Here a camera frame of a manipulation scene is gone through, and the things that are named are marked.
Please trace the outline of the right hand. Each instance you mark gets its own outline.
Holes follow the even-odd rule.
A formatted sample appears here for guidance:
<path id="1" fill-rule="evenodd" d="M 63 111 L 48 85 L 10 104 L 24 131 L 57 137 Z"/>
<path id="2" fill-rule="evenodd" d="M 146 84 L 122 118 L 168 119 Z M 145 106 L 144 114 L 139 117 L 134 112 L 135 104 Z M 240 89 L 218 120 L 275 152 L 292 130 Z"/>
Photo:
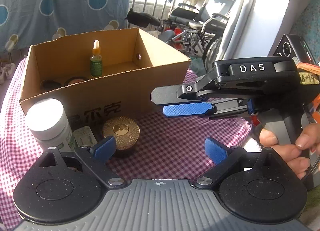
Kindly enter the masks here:
<path id="1" fill-rule="evenodd" d="M 312 123 L 306 126 L 294 144 L 278 145 L 278 139 L 271 131 L 262 129 L 259 135 L 262 146 L 273 148 L 302 179 L 306 175 L 308 167 L 311 165 L 309 158 L 301 157 L 303 150 L 314 148 L 319 155 L 320 127 L 319 123 Z"/>

